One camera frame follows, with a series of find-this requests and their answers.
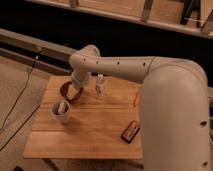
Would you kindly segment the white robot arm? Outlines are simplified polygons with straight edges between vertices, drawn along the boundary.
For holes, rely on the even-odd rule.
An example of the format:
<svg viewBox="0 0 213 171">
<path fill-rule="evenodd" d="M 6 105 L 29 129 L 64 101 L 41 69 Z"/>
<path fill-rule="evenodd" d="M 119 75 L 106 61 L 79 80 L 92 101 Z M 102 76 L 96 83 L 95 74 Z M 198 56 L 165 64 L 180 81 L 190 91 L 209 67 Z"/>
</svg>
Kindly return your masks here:
<svg viewBox="0 0 213 171">
<path fill-rule="evenodd" d="M 69 58 L 71 80 L 84 87 L 100 73 L 142 85 L 139 118 L 144 171 L 211 171 L 208 81 L 192 60 L 102 57 L 88 45 Z"/>
</svg>

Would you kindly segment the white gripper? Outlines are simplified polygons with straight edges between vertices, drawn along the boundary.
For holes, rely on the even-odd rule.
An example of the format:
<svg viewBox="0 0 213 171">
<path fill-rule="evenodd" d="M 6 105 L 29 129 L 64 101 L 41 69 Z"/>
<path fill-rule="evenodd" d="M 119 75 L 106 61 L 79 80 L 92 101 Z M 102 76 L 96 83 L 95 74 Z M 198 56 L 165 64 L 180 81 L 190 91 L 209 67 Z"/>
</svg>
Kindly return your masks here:
<svg viewBox="0 0 213 171">
<path fill-rule="evenodd" d="M 90 79 L 90 75 L 87 72 L 73 71 L 71 74 L 71 82 L 73 85 L 69 85 L 67 89 L 67 98 L 70 100 L 75 99 L 80 93 L 81 89 L 86 86 Z"/>
</svg>

